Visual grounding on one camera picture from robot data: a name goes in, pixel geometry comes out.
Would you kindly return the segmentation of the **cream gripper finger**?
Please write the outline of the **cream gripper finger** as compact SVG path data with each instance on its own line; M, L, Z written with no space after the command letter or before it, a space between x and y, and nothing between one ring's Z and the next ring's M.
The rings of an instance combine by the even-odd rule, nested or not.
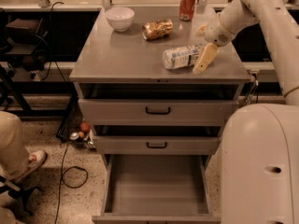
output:
M205 30L206 30L206 27L207 27L207 24L203 24L201 25L200 27L198 27L196 30L195 30L195 35L197 37L202 37L205 35Z
M207 45L205 45L205 47L203 48L203 52L192 71L195 74L203 73L216 58L218 50L218 46L213 43L208 43Z

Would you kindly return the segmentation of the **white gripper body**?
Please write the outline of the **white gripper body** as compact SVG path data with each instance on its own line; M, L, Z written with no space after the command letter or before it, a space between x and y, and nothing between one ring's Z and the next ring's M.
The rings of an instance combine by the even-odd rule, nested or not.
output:
M207 24L204 31L205 40L218 47L226 46L235 39L235 34L228 31L221 23L220 14L217 13Z

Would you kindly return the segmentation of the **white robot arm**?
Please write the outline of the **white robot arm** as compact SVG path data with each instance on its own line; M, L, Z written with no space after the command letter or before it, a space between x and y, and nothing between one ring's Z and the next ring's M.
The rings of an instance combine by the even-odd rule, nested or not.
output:
M193 68L202 73L218 49L259 24L284 104L239 108L221 139L221 224L299 224L299 25L288 0L233 0L199 27L206 40Z

